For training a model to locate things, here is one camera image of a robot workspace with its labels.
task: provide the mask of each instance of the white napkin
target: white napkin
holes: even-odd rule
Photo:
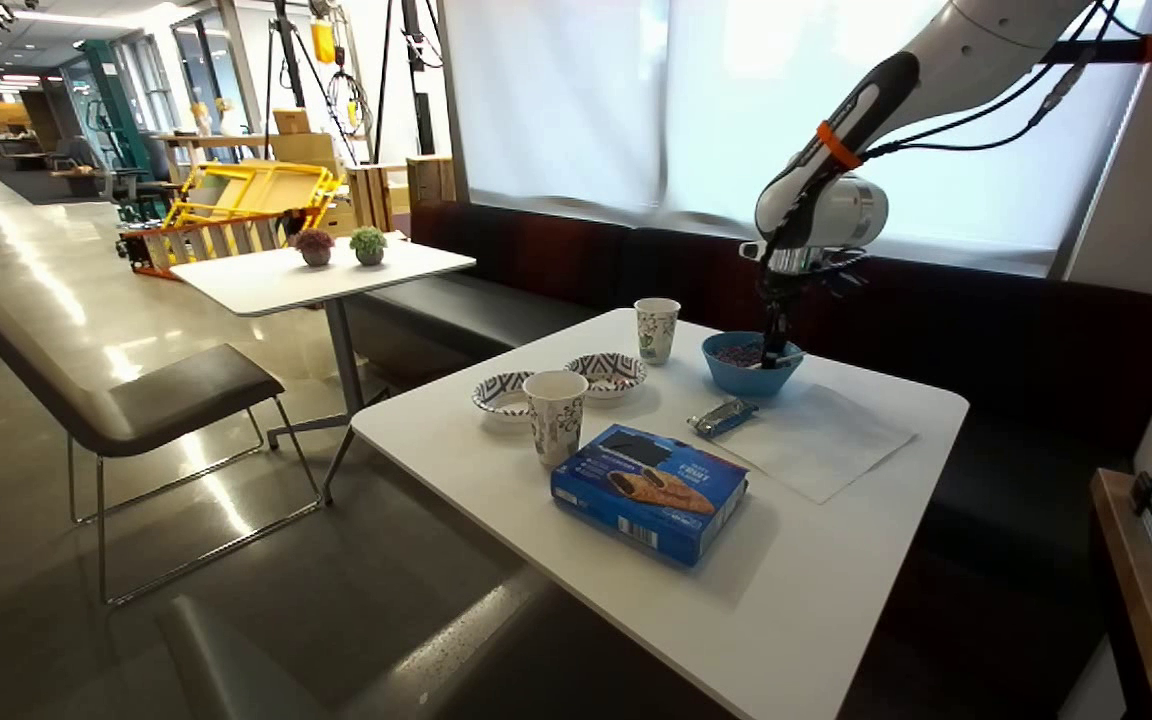
[[[717,437],[717,449],[824,502],[911,439],[916,432],[880,418],[836,387],[788,385],[777,402]]]

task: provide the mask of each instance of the paper cup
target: paper cup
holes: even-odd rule
[[[671,353],[671,326],[678,324],[678,298],[668,297],[645,297],[630,305],[630,312],[639,314],[639,357],[645,363],[659,367],[668,363]]]
[[[574,370],[535,370],[525,380],[532,439],[542,469],[566,461],[580,445],[588,380]]]

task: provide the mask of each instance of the white curtain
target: white curtain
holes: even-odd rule
[[[1140,25],[1142,4],[1122,0],[1118,17]],[[448,4],[467,185],[477,200],[535,206],[566,194],[639,224],[721,218],[727,237],[753,237],[762,178],[938,8],[945,0]],[[935,138],[1017,131],[1057,74]],[[1052,251],[1078,218],[1132,81],[1137,66],[1088,66],[1037,131],[995,152],[872,161],[860,175],[893,194],[880,243]]]

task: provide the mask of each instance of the white table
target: white table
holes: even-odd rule
[[[326,326],[331,326],[331,353],[341,367],[342,410],[355,410],[363,408],[363,387],[360,387],[360,370],[353,361],[342,298],[382,287],[382,285],[459,273],[473,264],[477,264],[473,254],[438,251],[426,243],[413,243],[398,233],[386,233],[378,269],[360,269],[349,238],[335,238],[326,269],[305,269],[294,246],[277,246],[277,251],[252,251],[252,254],[219,254],[202,264],[174,264],[172,273],[237,314],[262,314],[262,312],[325,305]],[[326,426],[342,418],[349,414],[331,414],[331,418],[314,418],[305,426]]]
[[[678,324],[668,367],[617,402],[590,398],[584,439],[611,418],[694,439],[682,418],[721,398],[698,357],[708,333]],[[473,408],[480,380],[584,353],[636,353],[630,312],[371,402],[353,426],[734,714],[836,714],[969,398],[807,357],[790,385],[843,390],[916,439],[824,502],[756,469],[725,534],[678,573],[555,508],[527,422]]]

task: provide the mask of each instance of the gray concrete floor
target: gray concrete floor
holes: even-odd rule
[[[24,203],[0,185],[0,298],[87,385],[114,385],[226,339],[289,385],[291,414],[341,410],[319,312],[237,321],[183,285],[133,276],[114,254],[114,213],[103,200]],[[342,426],[305,437],[314,473],[326,469],[341,437]],[[242,418],[237,418],[142,461],[114,461],[110,488],[114,495],[150,488],[242,439]],[[521,573],[508,553],[363,449],[349,455],[335,488],[341,508],[109,612],[94,601],[92,526],[66,526],[63,511],[63,432],[0,363],[0,714],[183,714],[183,691],[155,631],[174,592],[226,617],[335,709],[376,688],[405,654]],[[133,508],[110,521],[110,582],[142,582],[305,495],[294,462],[273,455]],[[525,649],[505,651],[500,668],[484,670],[484,685],[448,714],[500,714],[495,709],[508,714],[678,714],[678,709],[717,714],[686,685],[571,601],[546,606],[546,631]]]

